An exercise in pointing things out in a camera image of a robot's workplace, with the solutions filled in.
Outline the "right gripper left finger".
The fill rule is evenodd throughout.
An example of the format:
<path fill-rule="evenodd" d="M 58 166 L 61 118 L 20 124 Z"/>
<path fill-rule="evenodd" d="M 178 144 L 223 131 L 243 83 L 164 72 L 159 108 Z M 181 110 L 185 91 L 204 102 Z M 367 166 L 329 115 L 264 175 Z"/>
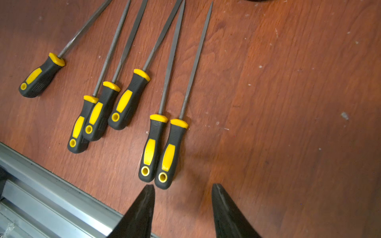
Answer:
<path fill-rule="evenodd" d="M 154 186 L 146 185 L 109 238 L 149 238 L 155 205 Z"/>

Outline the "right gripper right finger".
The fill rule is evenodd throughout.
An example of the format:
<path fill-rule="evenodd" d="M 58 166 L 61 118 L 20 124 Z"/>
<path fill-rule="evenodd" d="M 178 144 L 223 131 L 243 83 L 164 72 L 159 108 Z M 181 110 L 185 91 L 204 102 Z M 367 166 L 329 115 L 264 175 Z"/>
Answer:
<path fill-rule="evenodd" d="M 212 207 L 218 238 L 260 237 L 225 188 L 219 183 L 212 186 Z"/>

